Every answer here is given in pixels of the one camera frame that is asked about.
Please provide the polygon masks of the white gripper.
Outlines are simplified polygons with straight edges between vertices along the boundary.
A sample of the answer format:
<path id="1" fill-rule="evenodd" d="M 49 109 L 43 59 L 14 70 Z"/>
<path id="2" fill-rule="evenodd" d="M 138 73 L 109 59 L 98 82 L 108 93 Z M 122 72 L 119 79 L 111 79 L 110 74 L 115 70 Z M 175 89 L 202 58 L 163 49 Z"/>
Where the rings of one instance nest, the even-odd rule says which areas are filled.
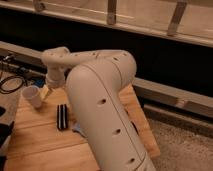
<path id="1" fill-rule="evenodd" d="M 45 82 L 46 82 L 46 85 L 44 85 L 40 90 L 40 97 L 42 100 L 45 100 L 53 92 L 53 89 L 62 87 L 65 84 L 64 73 L 48 72 L 46 74 Z"/>

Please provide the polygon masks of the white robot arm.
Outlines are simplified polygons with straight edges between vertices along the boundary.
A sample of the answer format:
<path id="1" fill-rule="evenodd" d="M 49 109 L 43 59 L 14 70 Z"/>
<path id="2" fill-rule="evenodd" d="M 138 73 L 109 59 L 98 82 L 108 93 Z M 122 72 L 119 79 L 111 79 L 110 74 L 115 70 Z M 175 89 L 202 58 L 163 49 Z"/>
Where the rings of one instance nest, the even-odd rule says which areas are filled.
<path id="1" fill-rule="evenodd" d="M 124 50 L 71 52 L 65 47 L 41 55 L 46 84 L 66 87 L 78 123 L 102 171 L 156 171 L 119 92 L 136 74 L 134 57 Z"/>

